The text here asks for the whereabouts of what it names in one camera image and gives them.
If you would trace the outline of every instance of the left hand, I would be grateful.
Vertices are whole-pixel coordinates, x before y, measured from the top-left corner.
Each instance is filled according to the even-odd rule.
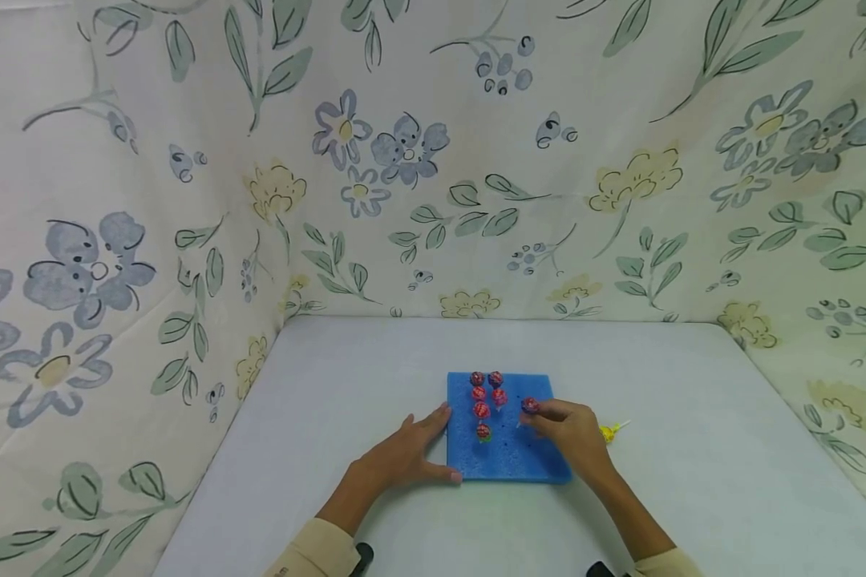
[[[443,432],[451,415],[452,408],[445,402],[417,423],[414,422],[414,414],[408,414],[401,429],[374,446],[354,464],[362,466],[367,474],[371,474],[381,490],[425,481],[445,481],[458,485],[462,482],[461,473],[451,467],[429,462],[426,457],[427,446]]]

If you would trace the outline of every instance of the hand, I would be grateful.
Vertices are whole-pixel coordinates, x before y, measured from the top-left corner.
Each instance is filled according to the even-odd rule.
[[[551,439],[587,485],[616,478],[597,415],[590,407],[549,399],[541,402],[538,414],[520,414],[520,423]]]
[[[451,415],[452,408],[445,402],[419,423],[414,422],[414,414],[408,414],[401,429],[366,452],[356,464],[372,475],[383,490],[423,481],[459,484],[461,473],[433,464],[425,455],[427,446],[443,432]]]

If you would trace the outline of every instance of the person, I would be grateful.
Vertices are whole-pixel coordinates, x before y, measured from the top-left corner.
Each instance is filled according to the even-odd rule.
[[[409,414],[400,429],[350,464],[328,502],[263,577],[348,577],[360,561],[353,537],[380,494],[415,482],[462,482],[458,471],[424,456],[450,415],[445,402],[422,421],[415,423]],[[551,399],[541,402],[537,414],[520,414],[520,421],[551,439],[601,500],[635,561],[630,575],[701,577],[616,472],[590,407]]]

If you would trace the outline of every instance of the black object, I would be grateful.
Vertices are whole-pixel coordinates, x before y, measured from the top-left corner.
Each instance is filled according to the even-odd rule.
[[[360,559],[359,563],[356,563],[353,572],[350,573],[350,577],[362,577],[362,575],[365,575],[366,569],[372,563],[372,559],[374,559],[374,551],[372,551],[372,547],[368,543],[356,544],[356,552],[359,553]]]

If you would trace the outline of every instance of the right hand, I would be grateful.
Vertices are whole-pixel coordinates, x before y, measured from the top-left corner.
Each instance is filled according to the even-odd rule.
[[[549,399],[541,402],[538,414],[520,414],[520,423],[531,426],[555,443],[587,485],[593,486],[617,475],[597,415],[590,407]]]

